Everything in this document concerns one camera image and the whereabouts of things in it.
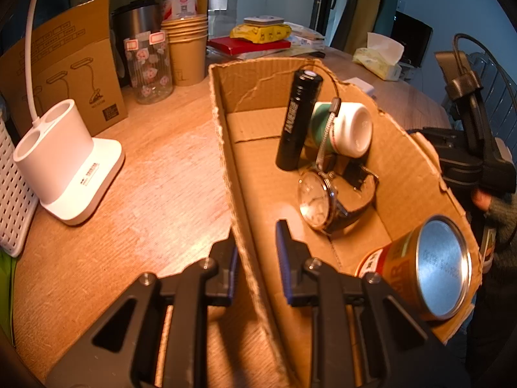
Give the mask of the person's right hand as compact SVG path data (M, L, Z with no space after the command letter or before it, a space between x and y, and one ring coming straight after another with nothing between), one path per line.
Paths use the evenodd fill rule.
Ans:
M473 204L484 213L487 213L490 209L493 196L487 192L475 188L471 194Z

